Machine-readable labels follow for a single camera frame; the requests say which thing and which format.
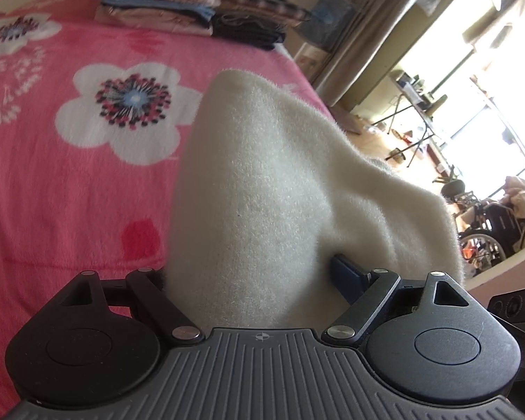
flower center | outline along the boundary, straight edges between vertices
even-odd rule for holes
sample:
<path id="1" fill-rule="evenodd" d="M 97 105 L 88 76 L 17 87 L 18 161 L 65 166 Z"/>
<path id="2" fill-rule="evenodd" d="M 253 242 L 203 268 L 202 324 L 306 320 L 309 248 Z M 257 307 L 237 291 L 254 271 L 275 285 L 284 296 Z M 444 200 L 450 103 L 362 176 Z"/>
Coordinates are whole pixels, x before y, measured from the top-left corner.
<path id="1" fill-rule="evenodd" d="M 37 30 L 38 27 L 39 22 L 33 17 L 24 19 L 23 16 L 20 16 L 15 22 L 0 27 L 0 42 L 16 40 L 20 36 L 25 36 L 30 31 Z"/>
<path id="2" fill-rule="evenodd" d="M 135 130 L 164 120 L 164 110 L 169 109 L 171 94 L 167 85 L 158 83 L 155 77 L 133 74 L 127 79 L 110 79 L 101 83 L 95 100 L 101 104 L 99 116 L 110 125 Z"/>

black folded garment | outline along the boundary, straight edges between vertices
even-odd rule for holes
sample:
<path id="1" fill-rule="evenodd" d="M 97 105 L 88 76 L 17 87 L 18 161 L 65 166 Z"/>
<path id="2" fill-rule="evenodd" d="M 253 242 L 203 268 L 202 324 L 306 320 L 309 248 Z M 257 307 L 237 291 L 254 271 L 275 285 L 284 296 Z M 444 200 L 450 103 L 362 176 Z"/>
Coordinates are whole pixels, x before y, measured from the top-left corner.
<path id="1" fill-rule="evenodd" d="M 254 15 L 216 14 L 212 19 L 213 36 L 263 50 L 272 50 L 286 39 L 286 28 L 273 20 Z"/>

pink blanket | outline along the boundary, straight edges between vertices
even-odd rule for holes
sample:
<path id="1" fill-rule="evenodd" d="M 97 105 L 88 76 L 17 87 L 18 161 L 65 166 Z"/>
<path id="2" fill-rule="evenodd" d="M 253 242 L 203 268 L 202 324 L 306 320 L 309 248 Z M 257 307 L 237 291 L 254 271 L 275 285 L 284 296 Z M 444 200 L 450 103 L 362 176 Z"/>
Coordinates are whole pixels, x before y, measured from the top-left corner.
<path id="1" fill-rule="evenodd" d="M 327 112 L 277 51 L 103 26 L 97 4 L 0 16 L 0 416 L 18 399 L 7 343 L 61 286 L 164 264 L 179 156 L 219 71 L 253 71 Z"/>

white garment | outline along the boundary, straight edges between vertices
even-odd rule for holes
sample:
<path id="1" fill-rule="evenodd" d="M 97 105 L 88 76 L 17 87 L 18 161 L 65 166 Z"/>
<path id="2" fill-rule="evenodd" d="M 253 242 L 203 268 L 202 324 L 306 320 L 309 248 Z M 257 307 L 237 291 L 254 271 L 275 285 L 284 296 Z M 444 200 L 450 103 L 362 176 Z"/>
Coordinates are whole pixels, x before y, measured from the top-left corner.
<path id="1" fill-rule="evenodd" d="M 169 298 L 213 327 L 314 328 L 347 307 L 329 281 L 342 252 L 407 279 L 462 282 L 445 203 L 364 158 L 319 111 L 265 79 L 224 71 L 181 158 Z"/>

red spot on blanket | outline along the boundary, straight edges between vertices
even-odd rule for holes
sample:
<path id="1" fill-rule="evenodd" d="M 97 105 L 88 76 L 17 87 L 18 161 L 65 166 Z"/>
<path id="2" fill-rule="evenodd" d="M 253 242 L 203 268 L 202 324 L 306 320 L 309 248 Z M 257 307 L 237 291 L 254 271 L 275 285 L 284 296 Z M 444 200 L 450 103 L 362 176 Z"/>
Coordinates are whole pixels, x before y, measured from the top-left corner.
<path id="1" fill-rule="evenodd" d="M 138 260 L 154 256 L 160 249 L 160 234 L 151 219 L 132 221 L 122 231 L 125 260 Z"/>

